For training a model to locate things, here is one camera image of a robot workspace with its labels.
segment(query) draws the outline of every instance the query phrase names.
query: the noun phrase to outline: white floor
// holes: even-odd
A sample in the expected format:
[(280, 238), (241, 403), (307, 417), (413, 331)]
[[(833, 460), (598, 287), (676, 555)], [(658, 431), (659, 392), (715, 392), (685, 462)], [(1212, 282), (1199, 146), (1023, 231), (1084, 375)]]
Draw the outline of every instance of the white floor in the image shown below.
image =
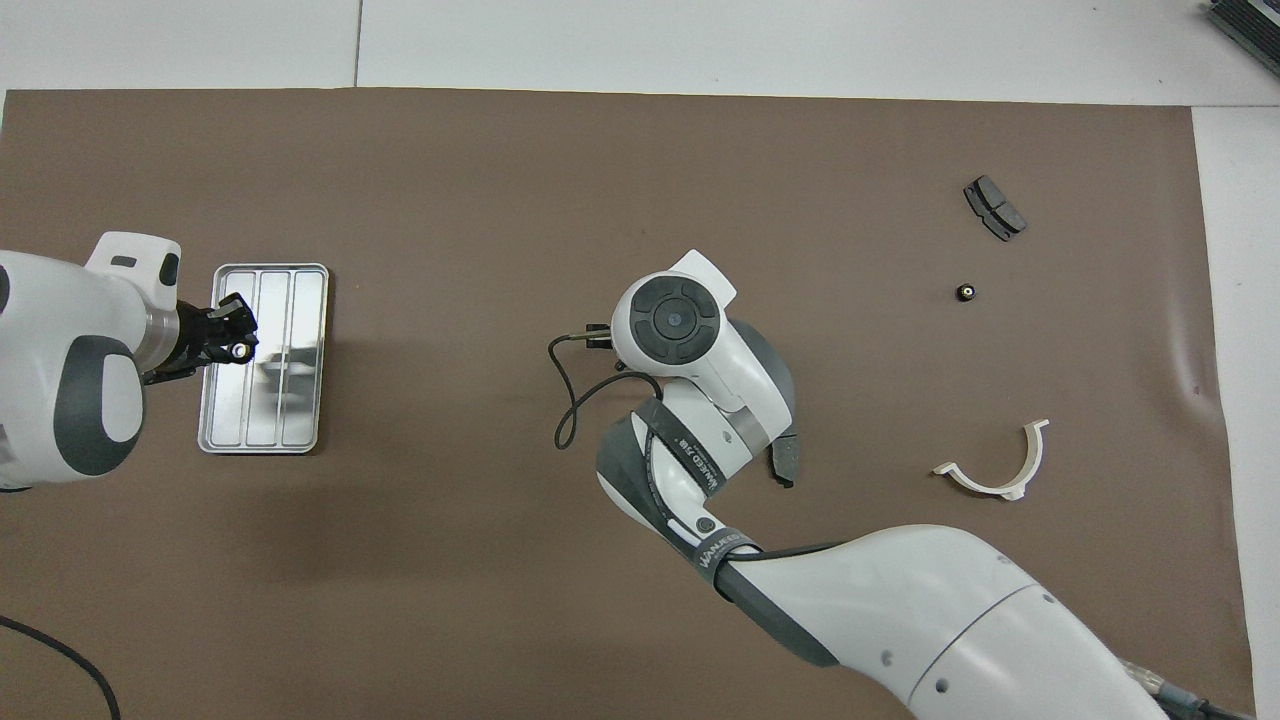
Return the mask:
[(1280, 78), (1199, 0), (0, 0), (0, 90), (356, 83), (1197, 106), (1258, 717), (1280, 720)]

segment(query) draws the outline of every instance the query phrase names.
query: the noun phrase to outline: robotic arm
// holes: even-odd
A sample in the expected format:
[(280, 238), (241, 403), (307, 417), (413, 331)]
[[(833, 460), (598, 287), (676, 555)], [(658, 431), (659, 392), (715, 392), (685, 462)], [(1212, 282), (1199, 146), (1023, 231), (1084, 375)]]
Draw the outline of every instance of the robotic arm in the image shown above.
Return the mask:
[(143, 384), (252, 360), (253, 314), (179, 301), (180, 258), (127, 232), (83, 268), (0, 250), (0, 489), (106, 474), (137, 443)]
[(622, 363), (673, 378), (602, 441), (596, 478), (623, 512), (787, 650), (870, 676), (923, 720), (1165, 719), (1084, 624), (969, 533), (909, 525), (764, 552), (708, 512), (753, 456), (794, 446), (790, 372), (724, 315), (735, 292), (690, 251), (618, 302)]

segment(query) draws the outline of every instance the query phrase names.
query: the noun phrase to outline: black object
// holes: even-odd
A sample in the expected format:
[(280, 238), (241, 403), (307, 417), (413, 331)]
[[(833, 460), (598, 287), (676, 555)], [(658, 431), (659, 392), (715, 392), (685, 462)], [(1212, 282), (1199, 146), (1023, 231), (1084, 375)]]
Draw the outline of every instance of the black object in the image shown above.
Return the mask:
[(1252, 715), (1219, 707), (1167, 682), (1160, 687), (1153, 700), (1171, 720), (1254, 720)]
[(9, 273), (5, 272), (4, 265), (0, 265), (0, 313), (4, 313), (4, 306), (9, 304)]
[(1015, 234), (1027, 229), (1027, 220), (1014, 209), (1005, 193), (996, 187), (996, 183), (987, 176), (969, 183), (964, 188), (964, 197), (969, 201), (975, 215), (982, 218), (982, 224), (987, 225), (1000, 240), (1009, 241)]
[(795, 425), (769, 443), (769, 475), (783, 488), (796, 487), (800, 474), (800, 438)]
[(756, 551), (760, 550), (760, 546), (755, 544), (742, 530), (724, 527), (703, 538), (703, 542), (694, 548), (694, 556), (690, 557), (690, 561), (694, 564), (694, 570), (698, 570), (698, 574), (714, 587), (716, 574), (719, 573), (721, 565), (728, 560), (728, 555), (733, 550), (744, 544), (754, 547)]
[(142, 383), (187, 378), (212, 363), (246, 365), (253, 360), (256, 332), (253, 311), (238, 292), (221, 299), (218, 307), (202, 310), (179, 300), (178, 342), (159, 368), (142, 375)]
[(1208, 19), (1280, 76), (1280, 0), (1212, 0)]
[(640, 286), (627, 319), (641, 352), (666, 365), (707, 355), (719, 336), (719, 322), (710, 291), (675, 275), (658, 275)]
[(90, 678), (93, 678), (93, 682), (97, 683), (97, 689), (102, 691), (102, 698), (106, 700), (106, 710), (111, 714), (111, 720), (120, 720), (120, 705), (115, 701), (115, 693), (111, 691), (111, 684), (106, 682), (106, 675), (93, 666), (93, 664), (90, 662), (83, 655), (76, 652), (76, 648), (59, 641), (58, 638), (41, 633), (31, 625), (24, 625), (17, 620), (5, 618), (4, 615), (0, 615), (0, 626), (9, 628), (15, 633), (27, 635), (28, 638), (52, 648), (63, 657), (79, 666), (79, 669), (87, 673)]
[[(600, 331), (609, 329), (607, 323), (588, 323), (586, 332), (598, 333)], [(586, 338), (588, 350), (613, 350), (613, 340), (607, 337), (589, 337)]]
[(164, 263), (160, 264), (160, 284), (165, 287), (173, 287), (178, 284), (178, 256), (173, 252), (164, 256)]

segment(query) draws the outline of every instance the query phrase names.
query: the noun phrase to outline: black control button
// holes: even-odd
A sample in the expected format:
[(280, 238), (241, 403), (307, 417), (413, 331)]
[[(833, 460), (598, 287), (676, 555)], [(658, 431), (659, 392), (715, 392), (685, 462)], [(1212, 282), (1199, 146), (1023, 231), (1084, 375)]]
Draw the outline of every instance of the black control button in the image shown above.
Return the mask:
[(653, 313), (653, 309), (658, 306), (658, 302), (663, 297), (671, 295), (669, 283), (662, 282), (663, 278), (654, 278), (636, 290), (636, 293), (631, 297), (631, 309), (636, 313)]
[(173, 252), (164, 256), (160, 263), (160, 284), (173, 287), (178, 284), (178, 256)]
[(680, 286), (680, 295), (691, 300), (698, 306), (698, 314), (703, 318), (716, 316), (716, 299), (712, 297), (710, 291), (705, 287), (694, 282), (686, 282)]
[(692, 363), (703, 355), (707, 355), (707, 351), (712, 348), (712, 343), (716, 342), (717, 334), (717, 328), (710, 325), (698, 328), (698, 333), (695, 333), (694, 337), (686, 340), (676, 347), (676, 357), (680, 359), (681, 363)]
[(652, 323), (640, 320), (632, 328), (636, 332), (636, 343), (645, 355), (654, 360), (667, 360), (667, 356), (671, 355), (671, 343), (658, 337), (658, 333), (653, 331)]
[(658, 305), (653, 314), (653, 324), (667, 340), (685, 340), (698, 328), (698, 315), (694, 304), (684, 297), (671, 297)]

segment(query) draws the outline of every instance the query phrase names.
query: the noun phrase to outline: black band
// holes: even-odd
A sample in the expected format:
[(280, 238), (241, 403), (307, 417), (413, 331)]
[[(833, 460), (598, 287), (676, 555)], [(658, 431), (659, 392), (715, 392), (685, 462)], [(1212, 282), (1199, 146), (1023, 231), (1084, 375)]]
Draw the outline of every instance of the black band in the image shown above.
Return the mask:
[(694, 569), (698, 570), (698, 574), (714, 585), (716, 570), (719, 570), (721, 562), (724, 562), (724, 557), (733, 548), (744, 544), (760, 550), (742, 530), (737, 528), (721, 528), (707, 536), (707, 539), (694, 548), (694, 556), (690, 560), (694, 562)]
[[(54, 398), (54, 443), (67, 466), (82, 475), (97, 477), (114, 470), (124, 462), (142, 432), (140, 423), (133, 437), (116, 442), (102, 427), (102, 363), (111, 355), (127, 357), (133, 366), (133, 354), (123, 342), (96, 334), (73, 340), (63, 361)], [(138, 393), (142, 393), (141, 384)]]
[(666, 405), (657, 398), (649, 398), (635, 413), (653, 429), (653, 434), (662, 441), (662, 445), (667, 446), (689, 477), (703, 488), (703, 495), (710, 497), (723, 489), (727, 478), (712, 459), (712, 454), (707, 452), (703, 443), (698, 442), (694, 433), (689, 432)]
[(4, 265), (0, 265), (0, 313), (4, 313), (4, 306), (9, 304), (9, 273), (5, 272)]

